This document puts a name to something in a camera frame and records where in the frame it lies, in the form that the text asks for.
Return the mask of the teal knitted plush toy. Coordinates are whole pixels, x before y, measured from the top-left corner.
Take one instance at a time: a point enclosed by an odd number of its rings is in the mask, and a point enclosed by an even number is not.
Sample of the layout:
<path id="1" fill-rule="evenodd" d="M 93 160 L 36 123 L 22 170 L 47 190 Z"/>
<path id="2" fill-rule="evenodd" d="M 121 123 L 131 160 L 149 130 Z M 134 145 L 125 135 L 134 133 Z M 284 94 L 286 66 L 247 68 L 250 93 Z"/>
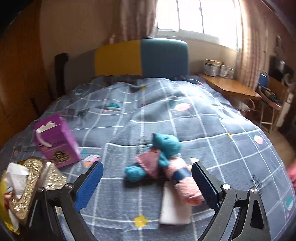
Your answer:
<path id="1" fill-rule="evenodd" d="M 136 164 L 125 169 L 128 181 L 138 182 L 146 176 L 157 179 L 161 168 L 168 168 L 170 159 L 179 154 L 181 144 L 177 137 L 162 133 L 152 134 L 152 146 L 135 157 Z"/>

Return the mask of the white tissue pack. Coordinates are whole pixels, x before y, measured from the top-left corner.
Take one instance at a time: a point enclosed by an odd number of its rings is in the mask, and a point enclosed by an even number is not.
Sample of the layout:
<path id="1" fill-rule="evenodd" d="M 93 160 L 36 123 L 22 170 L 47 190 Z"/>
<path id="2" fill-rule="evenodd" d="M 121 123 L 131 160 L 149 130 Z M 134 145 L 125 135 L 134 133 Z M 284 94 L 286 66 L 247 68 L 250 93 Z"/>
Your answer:
<path id="1" fill-rule="evenodd" d="M 190 223 L 191 214 L 192 207 L 180 199 L 173 182 L 166 181 L 159 223 L 161 225 L 187 225 Z"/>

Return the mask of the purple cardboard box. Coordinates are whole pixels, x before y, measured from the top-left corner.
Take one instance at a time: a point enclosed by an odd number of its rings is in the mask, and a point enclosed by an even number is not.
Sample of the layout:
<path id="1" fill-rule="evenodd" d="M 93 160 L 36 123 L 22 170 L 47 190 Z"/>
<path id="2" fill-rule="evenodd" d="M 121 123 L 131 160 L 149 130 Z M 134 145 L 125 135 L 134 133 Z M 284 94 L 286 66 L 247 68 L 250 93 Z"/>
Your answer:
<path id="1" fill-rule="evenodd" d="M 34 125 L 36 147 L 57 168 L 80 161 L 80 149 L 67 121 L 59 114 L 52 115 Z"/>

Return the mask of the gold open storage box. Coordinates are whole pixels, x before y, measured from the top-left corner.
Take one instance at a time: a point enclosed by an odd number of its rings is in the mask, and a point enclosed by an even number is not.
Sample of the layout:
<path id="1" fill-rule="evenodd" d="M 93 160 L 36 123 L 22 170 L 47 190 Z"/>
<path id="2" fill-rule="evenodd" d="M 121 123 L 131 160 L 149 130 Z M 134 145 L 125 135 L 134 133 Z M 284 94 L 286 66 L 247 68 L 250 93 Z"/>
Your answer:
<path id="1" fill-rule="evenodd" d="M 6 178 L 6 170 L 3 171 L 1 177 L 1 218 L 7 228 L 20 234 L 19 221 L 10 211 L 10 199 L 13 194 L 19 200 L 27 183 L 28 169 L 22 164 L 11 162 L 8 165 L 8 178 Z"/>

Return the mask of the pink clothing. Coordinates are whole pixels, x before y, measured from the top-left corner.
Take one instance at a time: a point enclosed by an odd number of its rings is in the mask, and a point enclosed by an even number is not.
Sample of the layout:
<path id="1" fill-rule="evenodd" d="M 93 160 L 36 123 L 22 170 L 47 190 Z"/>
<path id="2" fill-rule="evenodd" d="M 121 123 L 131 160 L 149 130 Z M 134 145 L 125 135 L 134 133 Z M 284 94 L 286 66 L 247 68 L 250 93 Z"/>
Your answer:
<path id="1" fill-rule="evenodd" d="M 293 188 L 296 192 L 296 161 L 289 165 L 287 168 L 287 174 L 292 181 Z"/>

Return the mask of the grey checked bed quilt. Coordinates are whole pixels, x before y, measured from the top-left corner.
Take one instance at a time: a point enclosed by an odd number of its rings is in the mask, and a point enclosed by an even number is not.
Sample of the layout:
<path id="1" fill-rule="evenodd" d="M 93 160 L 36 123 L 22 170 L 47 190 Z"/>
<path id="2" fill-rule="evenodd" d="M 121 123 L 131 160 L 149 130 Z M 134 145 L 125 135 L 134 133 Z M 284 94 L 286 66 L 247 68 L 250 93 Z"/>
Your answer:
<path id="1" fill-rule="evenodd" d="M 163 180 L 130 184 L 125 168 L 152 143 L 154 133 L 175 135 L 180 157 L 201 161 L 209 173 L 233 188 L 259 190 L 272 240 L 295 239 L 295 192 L 285 166 L 265 133 L 237 112 L 203 80 L 99 77 L 53 102 L 37 116 L 29 101 L 1 124 L 1 168 L 42 157 L 34 124 L 60 114 L 69 125 L 81 160 L 62 168 L 69 182 L 97 157 L 104 175 L 81 214 L 98 240 L 197 240 L 214 212 L 202 204 L 187 225 L 161 225 Z"/>

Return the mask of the wooden side desk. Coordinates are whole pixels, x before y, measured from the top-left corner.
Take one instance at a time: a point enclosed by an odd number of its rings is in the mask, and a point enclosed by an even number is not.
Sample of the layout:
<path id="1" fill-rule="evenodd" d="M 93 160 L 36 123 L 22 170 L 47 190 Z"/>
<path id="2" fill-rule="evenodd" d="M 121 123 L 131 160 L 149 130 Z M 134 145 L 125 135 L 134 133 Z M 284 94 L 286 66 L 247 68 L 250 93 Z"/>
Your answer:
<path id="1" fill-rule="evenodd" d="M 199 73 L 208 85 L 225 96 L 237 97 L 240 99 L 259 100 L 261 96 L 253 89 L 243 85 L 241 82 L 223 77 L 213 77 Z"/>

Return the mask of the blue folding chair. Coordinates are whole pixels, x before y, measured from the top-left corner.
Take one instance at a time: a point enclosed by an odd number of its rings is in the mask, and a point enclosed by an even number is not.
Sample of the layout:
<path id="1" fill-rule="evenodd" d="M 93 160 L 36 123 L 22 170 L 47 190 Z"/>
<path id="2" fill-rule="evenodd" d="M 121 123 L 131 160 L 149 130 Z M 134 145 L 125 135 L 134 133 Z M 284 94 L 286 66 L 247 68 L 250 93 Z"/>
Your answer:
<path id="1" fill-rule="evenodd" d="M 268 87 L 269 75 L 266 71 L 262 70 L 259 75 L 258 85 L 256 92 L 261 96 L 260 101 L 260 121 L 259 127 L 271 134 L 273 131 L 273 124 L 275 120 L 275 114 L 277 111 L 281 111 L 282 105 L 280 99 L 275 93 Z M 264 121 L 264 110 L 268 108 L 271 111 L 271 120 Z"/>

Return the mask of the wooden wardrobe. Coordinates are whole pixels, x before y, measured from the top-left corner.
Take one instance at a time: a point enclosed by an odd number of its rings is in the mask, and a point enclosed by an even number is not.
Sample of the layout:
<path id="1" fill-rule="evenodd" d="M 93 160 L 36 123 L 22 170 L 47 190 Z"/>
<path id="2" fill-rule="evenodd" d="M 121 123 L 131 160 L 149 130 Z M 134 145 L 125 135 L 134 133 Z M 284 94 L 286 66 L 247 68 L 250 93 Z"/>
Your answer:
<path id="1" fill-rule="evenodd" d="M 30 3 L 1 37 L 2 146 L 53 101 L 40 41 L 41 3 Z"/>

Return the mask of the white box on desk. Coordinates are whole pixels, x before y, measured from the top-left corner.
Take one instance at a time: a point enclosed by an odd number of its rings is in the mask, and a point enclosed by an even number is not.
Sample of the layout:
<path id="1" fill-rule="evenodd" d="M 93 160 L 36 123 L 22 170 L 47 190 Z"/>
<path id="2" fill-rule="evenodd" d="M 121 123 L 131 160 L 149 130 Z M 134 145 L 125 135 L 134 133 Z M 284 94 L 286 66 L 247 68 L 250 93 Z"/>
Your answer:
<path id="1" fill-rule="evenodd" d="M 218 60 L 206 59 L 204 62 L 204 74 L 211 77 L 219 76 L 222 64 L 223 62 Z"/>

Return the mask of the black rolled mat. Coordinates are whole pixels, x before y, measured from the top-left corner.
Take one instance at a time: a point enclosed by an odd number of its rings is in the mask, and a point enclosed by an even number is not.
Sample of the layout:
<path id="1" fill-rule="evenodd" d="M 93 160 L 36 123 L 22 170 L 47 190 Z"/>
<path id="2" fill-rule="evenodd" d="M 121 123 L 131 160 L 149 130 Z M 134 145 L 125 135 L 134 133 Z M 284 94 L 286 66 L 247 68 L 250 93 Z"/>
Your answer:
<path id="1" fill-rule="evenodd" d="M 69 60 L 69 55 L 67 53 L 61 53 L 55 56 L 54 59 L 54 71 L 55 71 L 55 80 L 56 80 L 56 91 L 57 96 L 63 96 L 66 94 L 65 91 L 65 65 Z"/>

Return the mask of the grey yellow blue headboard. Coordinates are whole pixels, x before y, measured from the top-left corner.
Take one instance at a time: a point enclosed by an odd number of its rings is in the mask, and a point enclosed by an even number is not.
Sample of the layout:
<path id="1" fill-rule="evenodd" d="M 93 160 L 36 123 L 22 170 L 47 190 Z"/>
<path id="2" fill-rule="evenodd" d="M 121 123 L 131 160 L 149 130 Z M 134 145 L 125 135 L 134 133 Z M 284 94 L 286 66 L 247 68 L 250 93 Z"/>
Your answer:
<path id="1" fill-rule="evenodd" d="M 63 71 L 66 92 L 101 75 L 172 79 L 190 73 L 188 44 L 151 38 L 105 45 L 67 59 Z"/>

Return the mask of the pink curtain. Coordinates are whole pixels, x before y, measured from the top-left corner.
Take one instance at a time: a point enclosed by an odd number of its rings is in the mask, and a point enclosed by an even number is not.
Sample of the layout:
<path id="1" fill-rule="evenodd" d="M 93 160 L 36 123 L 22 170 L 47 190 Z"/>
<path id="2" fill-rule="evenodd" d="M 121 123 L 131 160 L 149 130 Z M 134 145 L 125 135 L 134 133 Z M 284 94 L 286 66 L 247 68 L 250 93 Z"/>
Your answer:
<path id="1" fill-rule="evenodd" d="M 116 1 L 109 44 L 154 38 L 157 1 Z"/>

